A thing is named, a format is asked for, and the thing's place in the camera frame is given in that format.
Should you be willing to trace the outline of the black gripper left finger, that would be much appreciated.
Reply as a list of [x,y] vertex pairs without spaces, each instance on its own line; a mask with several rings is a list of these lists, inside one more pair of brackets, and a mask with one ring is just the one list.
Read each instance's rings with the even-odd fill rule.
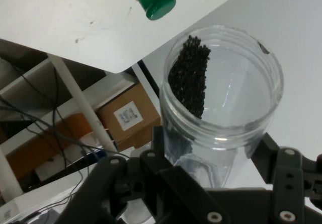
[[164,155],[161,127],[136,158],[101,159],[58,223],[118,223],[129,201],[141,199],[156,223],[231,223],[231,217],[181,167]]

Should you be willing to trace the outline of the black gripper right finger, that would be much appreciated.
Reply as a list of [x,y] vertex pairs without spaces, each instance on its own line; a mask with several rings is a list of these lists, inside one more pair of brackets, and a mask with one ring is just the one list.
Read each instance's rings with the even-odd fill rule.
[[321,223],[321,155],[310,160],[290,147],[279,147],[265,134],[251,157],[265,183],[271,184],[269,223]]

